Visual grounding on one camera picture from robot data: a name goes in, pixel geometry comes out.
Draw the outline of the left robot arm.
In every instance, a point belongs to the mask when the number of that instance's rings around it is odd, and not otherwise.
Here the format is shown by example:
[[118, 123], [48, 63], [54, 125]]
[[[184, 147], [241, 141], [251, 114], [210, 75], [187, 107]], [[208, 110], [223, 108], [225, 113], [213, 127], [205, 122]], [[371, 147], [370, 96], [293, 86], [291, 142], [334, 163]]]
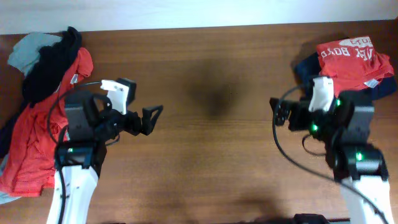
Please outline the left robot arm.
[[136, 83], [127, 78], [97, 82], [105, 94], [92, 93], [81, 84], [59, 97], [65, 102], [67, 125], [55, 137], [55, 188], [47, 223], [86, 223], [91, 198], [98, 185], [107, 148], [120, 134], [148, 136], [163, 106], [128, 110]]

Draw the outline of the black t-shirt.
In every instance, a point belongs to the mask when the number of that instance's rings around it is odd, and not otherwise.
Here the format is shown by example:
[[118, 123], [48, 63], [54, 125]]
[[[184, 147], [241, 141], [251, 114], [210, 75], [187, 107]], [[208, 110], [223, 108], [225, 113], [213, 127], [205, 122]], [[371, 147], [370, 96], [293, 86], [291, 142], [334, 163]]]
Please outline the black t-shirt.
[[26, 106], [34, 106], [56, 92], [66, 71], [77, 58], [82, 45], [81, 34], [74, 27], [68, 27], [58, 37], [61, 38], [61, 42], [52, 47], [42, 47], [39, 50], [39, 61], [27, 76], [24, 75], [21, 105], [25, 102]]

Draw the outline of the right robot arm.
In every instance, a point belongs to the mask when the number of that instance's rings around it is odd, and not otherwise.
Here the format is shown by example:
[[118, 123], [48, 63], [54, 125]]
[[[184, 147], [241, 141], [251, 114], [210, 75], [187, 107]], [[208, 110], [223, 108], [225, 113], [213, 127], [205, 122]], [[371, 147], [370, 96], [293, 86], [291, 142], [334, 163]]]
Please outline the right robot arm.
[[350, 223], [393, 223], [389, 173], [379, 148], [369, 143], [372, 99], [358, 91], [344, 91], [329, 111], [308, 110], [308, 101], [271, 98], [272, 129], [289, 122], [290, 131], [308, 131], [325, 145], [330, 177], [311, 170], [287, 154], [295, 166], [340, 186]]

